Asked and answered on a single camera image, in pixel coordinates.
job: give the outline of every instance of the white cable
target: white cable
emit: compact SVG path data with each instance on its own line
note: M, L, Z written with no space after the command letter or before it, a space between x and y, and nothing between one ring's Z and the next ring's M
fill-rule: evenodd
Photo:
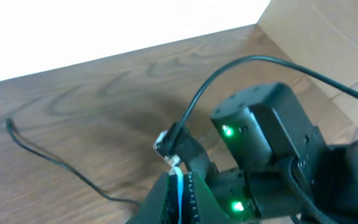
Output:
M181 224L181 198L183 195L183 172L179 167L172 167L172 170L175 171L178 179L178 208L179 208L179 221L178 224Z

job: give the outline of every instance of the wooden table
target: wooden table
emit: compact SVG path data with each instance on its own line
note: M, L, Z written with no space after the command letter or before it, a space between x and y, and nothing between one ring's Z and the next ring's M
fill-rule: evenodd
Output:
M159 132L180 119L215 69L250 54L288 59L258 27L248 26L0 82L0 223L124 223L136 212L21 149L8 136L5 118L111 195L142 200L168 170L152 150ZM209 112L234 91L275 81L293 88L327 142L358 138L358 128L304 75L247 63L206 90L187 124L219 169L235 164Z

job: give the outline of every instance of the screw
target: screw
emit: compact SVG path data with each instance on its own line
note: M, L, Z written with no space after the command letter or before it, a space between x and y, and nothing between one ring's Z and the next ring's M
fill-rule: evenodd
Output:
M248 130L248 126L244 125L243 127L239 128L240 133L244 133Z
M309 143L309 136L308 135L305 135L305 138L303 138L303 142L305 144L308 144Z
M305 161L300 161L300 162L298 163L298 165L299 165L300 167L304 167L304 166L305 166L305 164L306 164L306 162L305 162Z

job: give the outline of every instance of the black cable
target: black cable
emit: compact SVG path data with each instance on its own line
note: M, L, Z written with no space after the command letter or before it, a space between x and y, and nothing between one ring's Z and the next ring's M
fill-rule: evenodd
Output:
M229 62L228 64L226 64L225 66L219 68L218 70L216 70L203 84L202 86L199 88L199 90L197 91L196 95L194 96L194 98L192 99L189 107L187 108L185 114L183 115L183 117L181 118L181 120L179 121L179 123L175 126L175 128L173 129L173 132L170 136L170 142L168 145L168 148L172 148L173 143L175 142L176 138L178 137L178 134L181 130L181 128L185 125L185 122L187 120L187 118L189 117L191 111L193 110L195 104L197 103L198 99L200 98L200 96L203 94L203 92L205 91L205 89L207 89L207 87L209 86L209 84L212 83L212 81L218 77L220 74L226 72L227 70L229 70L230 68L233 68L239 64L242 64L244 62L251 62L254 60L261 60L261 61L265 61L265 62L271 62L271 63L276 63L278 65L282 65L284 67L288 67L288 68L292 68L294 70L297 70L299 72L303 72L313 78L316 78L322 82L325 82L328 85L331 85L335 88L337 88L338 90L343 91L344 93L347 93L348 95L353 96L354 98L358 99L358 91L355 91L345 85L342 85L328 77L325 77L324 75L314 72L308 68L302 67L300 65L291 63L291 62L287 62L285 60L279 59L279 58L275 58L275 57L269 57L269 56L263 56L263 55L249 55L249 56L245 56L239 59L236 59L232 62Z
M305 194L302 189L299 187L298 183L292 176L291 164L293 157L285 158L278 162L278 165L281 167L281 174L284 182L289 186L292 193L298 198L302 203L302 206L310 212L310 215L315 218L318 222L322 224L337 224L332 218L326 216L321 212L313 203L313 201Z
M63 162L59 162L59 161L52 159L51 157L48 157L46 155L43 155L43 154L31 149L30 147L26 146L22 142L20 142L20 140L18 140L18 138L15 135L15 134L19 134L19 132L17 131L13 120L10 118L8 118L6 120L6 129L7 129L8 133L11 135L11 138L13 139L13 141L16 142L16 144L18 144L20 147L22 147L23 149L25 149L29 152L34 153L35 155L37 155L41 158L48 160L49 162L59 165L60 167L72 172L74 175L76 175L78 178L80 178L82 181L84 181L86 184L88 184L93 190L95 190L97 193L99 193L102 197L104 197L108 200L111 200L111 201L115 201L115 202L127 202L127 203L132 203L138 207L140 206L140 202L138 202L136 200L126 199L126 198L114 198L114 197L110 197L110 196L106 195L101 188L96 186L94 183L92 183L92 181L88 180L86 177L84 177L84 175L82 175L76 169L72 168L70 165L65 164Z
M302 222L299 220L298 217L296 217L296 215L290 215L290 218L293 224L302 224Z

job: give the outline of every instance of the green led light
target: green led light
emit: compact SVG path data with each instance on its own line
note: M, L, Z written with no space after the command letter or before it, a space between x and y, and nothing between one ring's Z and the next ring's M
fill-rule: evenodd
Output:
M234 131L232 128L230 128L227 125L222 126L224 135L226 135L226 137L231 137L234 134Z
M233 211L235 212L242 212L244 211L244 206L242 206L241 202L233 202L231 204L231 208L233 209Z

